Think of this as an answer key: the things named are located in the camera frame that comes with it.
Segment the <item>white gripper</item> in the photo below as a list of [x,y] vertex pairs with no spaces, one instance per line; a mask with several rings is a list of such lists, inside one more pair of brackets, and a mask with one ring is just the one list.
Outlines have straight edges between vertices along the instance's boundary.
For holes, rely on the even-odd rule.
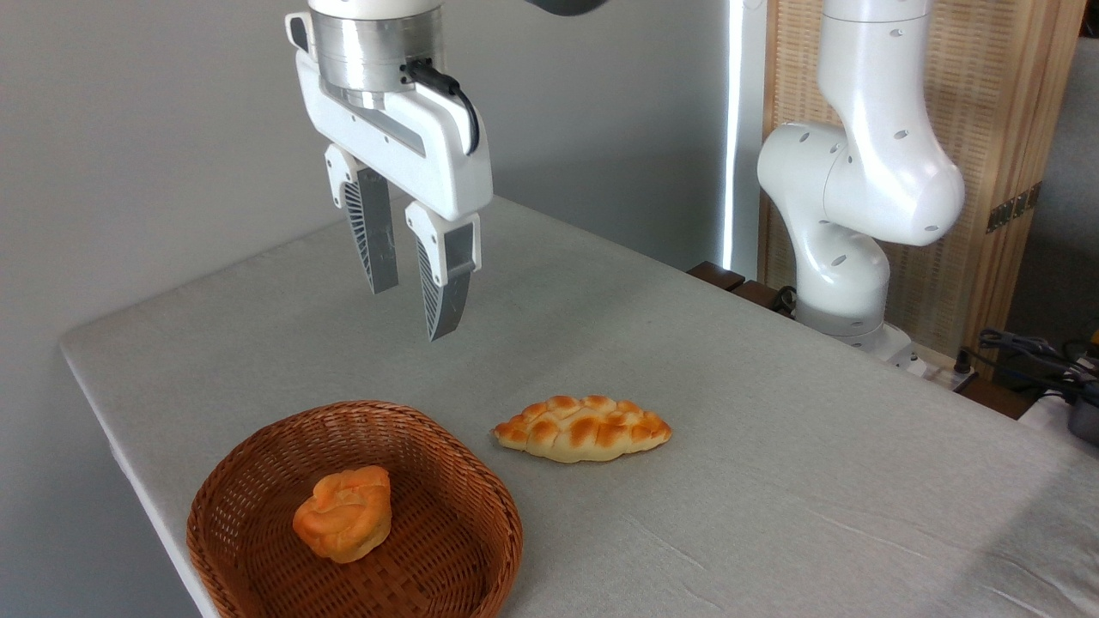
[[474,212],[493,188],[486,130],[456,95],[407,71],[415,60],[444,69],[442,13],[303,11],[286,16],[286,33],[307,115],[334,143],[325,151],[332,200],[371,293],[399,284],[389,180],[417,200],[406,220],[417,236],[428,336],[446,336],[482,267]]

